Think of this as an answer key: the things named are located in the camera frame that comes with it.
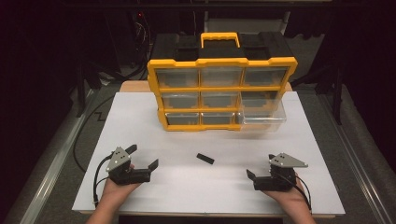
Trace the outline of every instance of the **human hand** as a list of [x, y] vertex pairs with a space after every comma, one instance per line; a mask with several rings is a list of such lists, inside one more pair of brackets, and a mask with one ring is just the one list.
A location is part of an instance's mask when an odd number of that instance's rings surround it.
[[137, 189], [140, 185], [141, 183], [130, 185], [117, 185], [116, 183], [114, 183], [114, 181], [108, 178], [103, 189], [100, 203], [109, 203], [118, 210], [128, 198], [128, 195], [132, 193], [135, 189]]
[[102, 198], [87, 223], [111, 223], [112, 218], [128, 198], [129, 194], [137, 189], [139, 184], [117, 185], [110, 178], [106, 180]]
[[[304, 191], [300, 179], [296, 178], [296, 182], [296, 186]], [[286, 192], [268, 190], [263, 190], [262, 192], [277, 201], [282, 207], [283, 211], [285, 211], [285, 213], [291, 217], [294, 223], [316, 223], [311, 216], [311, 212], [309, 211], [308, 205], [305, 202], [304, 196], [297, 189], [292, 188]]]

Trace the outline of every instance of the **carrying handle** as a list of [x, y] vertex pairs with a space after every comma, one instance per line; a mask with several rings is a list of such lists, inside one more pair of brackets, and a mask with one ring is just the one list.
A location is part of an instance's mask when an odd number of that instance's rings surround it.
[[205, 40], [234, 40], [238, 48], [240, 48], [237, 33], [202, 33], [201, 48], [204, 48]]

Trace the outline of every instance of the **plastic drawer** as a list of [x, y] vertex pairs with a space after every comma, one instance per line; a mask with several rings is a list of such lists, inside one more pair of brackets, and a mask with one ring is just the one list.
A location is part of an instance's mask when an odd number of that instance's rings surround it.
[[201, 92], [204, 107], [235, 107], [237, 91], [206, 91]]
[[203, 124], [232, 124], [234, 113], [202, 113]]
[[206, 67], [201, 69], [201, 86], [239, 86], [241, 67]]
[[199, 123], [198, 113], [165, 113], [169, 125], [196, 125]]
[[163, 108], [197, 108], [198, 92], [162, 93]]
[[155, 72], [160, 88], [198, 86], [198, 69], [196, 68], [160, 68]]
[[274, 111], [243, 111], [235, 116], [235, 123], [241, 125], [241, 130], [275, 132], [286, 122], [286, 113], [279, 101]]
[[242, 91], [241, 103], [245, 109], [249, 107], [264, 107], [265, 105], [276, 103], [278, 101], [276, 96], [277, 91]]
[[248, 67], [245, 70], [244, 86], [280, 85], [288, 67]]

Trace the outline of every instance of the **yellow storage organizer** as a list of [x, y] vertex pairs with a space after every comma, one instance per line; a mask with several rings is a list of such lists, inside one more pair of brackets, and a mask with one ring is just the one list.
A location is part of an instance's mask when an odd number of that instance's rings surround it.
[[148, 84], [166, 131], [275, 130], [297, 66], [281, 33], [157, 35]]

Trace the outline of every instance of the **metal rail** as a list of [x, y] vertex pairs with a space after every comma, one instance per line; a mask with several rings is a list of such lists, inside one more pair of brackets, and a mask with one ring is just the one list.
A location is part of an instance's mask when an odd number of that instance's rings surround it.
[[55, 186], [56, 180], [58, 179], [62, 168], [64, 167], [64, 162], [66, 161], [67, 155], [69, 154], [69, 151], [76, 140], [78, 130], [84, 123], [84, 120], [87, 117], [87, 111], [91, 109], [92, 102], [94, 101], [97, 94], [97, 91], [90, 91], [87, 94], [88, 106], [86, 107], [86, 110], [83, 112], [81, 117], [75, 121], [71, 133], [68, 135], [67, 139], [64, 141], [64, 144], [61, 148], [59, 148], [58, 153], [55, 155], [52, 164], [50, 165], [46, 175], [43, 178], [43, 181], [35, 193], [35, 197], [31, 201], [29, 207], [26, 209], [26, 212], [20, 222], [21, 224], [33, 224], [37, 221], [37, 218], [40, 215], [40, 212], [42, 211], [48, 197], [50, 196], [50, 193]]
[[345, 133], [344, 128], [342, 127], [342, 125], [338, 125], [334, 117], [332, 116], [332, 107], [330, 106], [329, 101], [323, 94], [319, 95], [318, 98], [321, 105], [325, 108], [326, 114], [332, 121], [332, 125], [334, 126], [335, 130], [338, 133], [338, 136], [340, 137], [341, 142], [344, 145], [346, 160], [348, 161], [352, 172], [356, 176], [356, 179], [361, 186], [361, 191], [366, 197], [368, 204], [372, 208], [376, 220], [380, 224], [392, 224], [393, 221], [389, 216], [389, 212], [379, 198], [377, 189], [373, 181], [364, 170], [364, 167], [355, 152], [355, 148], [352, 146], [347, 138], [347, 134]]
[[101, 3], [101, 4], [68, 4], [59, 0], [61, 5], [69, 9], [79, 10], [176, 10], [176, 11], [230, 11], [230, 10], [294, 10], [294, 9], [326, 9], [351, 10], [366, 7], [363, 3], [340, 2], [261, 2], [261, 3], [180, 3], [180, 4], [132, 4], [132, 3]]

